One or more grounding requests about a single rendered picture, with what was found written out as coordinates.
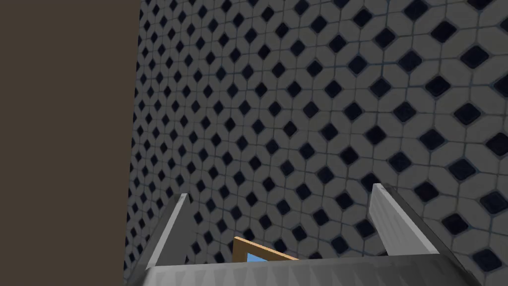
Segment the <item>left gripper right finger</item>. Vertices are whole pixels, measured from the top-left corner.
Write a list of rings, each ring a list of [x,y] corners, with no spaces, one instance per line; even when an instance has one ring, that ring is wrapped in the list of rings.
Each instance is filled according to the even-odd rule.
[[[456,262],[451,250],[392,186],[373,184],[368,216],[389,256],[440,254]]]

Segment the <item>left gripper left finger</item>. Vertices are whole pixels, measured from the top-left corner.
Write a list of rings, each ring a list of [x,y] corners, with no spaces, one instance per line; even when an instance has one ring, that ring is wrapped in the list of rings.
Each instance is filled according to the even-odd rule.
[[[190,194],[173,198],[150,237],[145,268],[183,265],[193,241],[194,227]]]

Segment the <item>wooden framed window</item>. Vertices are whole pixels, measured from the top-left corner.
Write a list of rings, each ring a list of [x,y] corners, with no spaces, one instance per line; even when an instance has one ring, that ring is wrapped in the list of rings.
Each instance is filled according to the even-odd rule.
[[[235,236],[233,239],[233,263],[244,263],[248,261],[248,256],[252,255],[266,261],[289,261],[298,260],[295,257],[278,252],[274,249],[259,245],[249,240]]]

